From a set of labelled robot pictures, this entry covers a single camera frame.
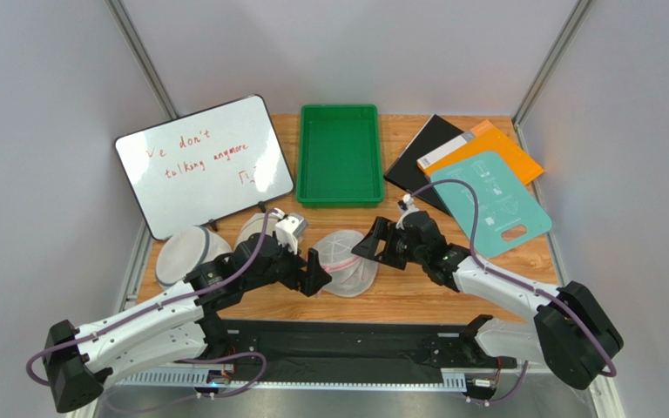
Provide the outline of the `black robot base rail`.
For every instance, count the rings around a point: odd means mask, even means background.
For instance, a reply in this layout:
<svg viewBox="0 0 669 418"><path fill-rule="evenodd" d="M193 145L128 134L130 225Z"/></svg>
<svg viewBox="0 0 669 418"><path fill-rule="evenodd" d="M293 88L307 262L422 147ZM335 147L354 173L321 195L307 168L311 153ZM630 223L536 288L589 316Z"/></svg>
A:
<svg viewBox="0 0 669 418"><path fill-rule="evenodd" d="M201 354L215 359L259 352L256 358L234 361L234 378L262 377L294 381L309 379L430 382L440 370L458 368L494 374L512 370L517 361L500 360L465 345L461 325L379 324L315 321L224 320L227 335Z"/></svg>

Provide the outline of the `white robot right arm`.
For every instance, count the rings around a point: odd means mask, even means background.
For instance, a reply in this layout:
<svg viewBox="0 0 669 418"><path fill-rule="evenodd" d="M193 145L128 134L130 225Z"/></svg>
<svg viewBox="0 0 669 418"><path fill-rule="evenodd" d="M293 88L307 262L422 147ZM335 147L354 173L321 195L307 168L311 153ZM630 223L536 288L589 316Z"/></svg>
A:
<svg viewBox="0 0 669 418"><path fill-rule="evenodd" d="M624 346L621 334L586 286L530 280L447 242L424 211L394 222L375 219L353 254L400 270L419 265L438 286L488 300L522 323L477 318L470 338L490 357L545 365L559 380L586 389Z"/></svg>

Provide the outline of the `white mesh laundry bag pink zipper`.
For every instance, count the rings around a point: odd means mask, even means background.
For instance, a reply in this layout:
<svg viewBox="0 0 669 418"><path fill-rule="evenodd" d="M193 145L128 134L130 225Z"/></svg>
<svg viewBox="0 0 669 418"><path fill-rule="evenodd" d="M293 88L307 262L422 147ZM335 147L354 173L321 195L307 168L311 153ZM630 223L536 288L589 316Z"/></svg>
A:
<svg viewBox="0 0 669 418"><path fill-rule="evenodd" d="M322 290L333 295L354 298L368 291L375 281L378 264L352 253L364 235L355 230L340 230L313 245L322 268L331 281Z"/></svg>

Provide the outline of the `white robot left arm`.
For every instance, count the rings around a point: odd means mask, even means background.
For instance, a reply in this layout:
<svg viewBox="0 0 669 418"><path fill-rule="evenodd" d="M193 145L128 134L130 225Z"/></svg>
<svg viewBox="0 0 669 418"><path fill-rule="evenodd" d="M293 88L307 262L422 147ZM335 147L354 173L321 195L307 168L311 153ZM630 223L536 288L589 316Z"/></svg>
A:
<svg viewBox="0 0 669 418"><path fill-rule="evenodd" d="M141 304L76 327L53 325L36 355L55 408L68 413L96 400L124 378L169 362L216 360L231 352L219 312L257 288L282 284L313 296L332 280L316 250L299 250L256 233L233 252L200 264Z"/></svg>

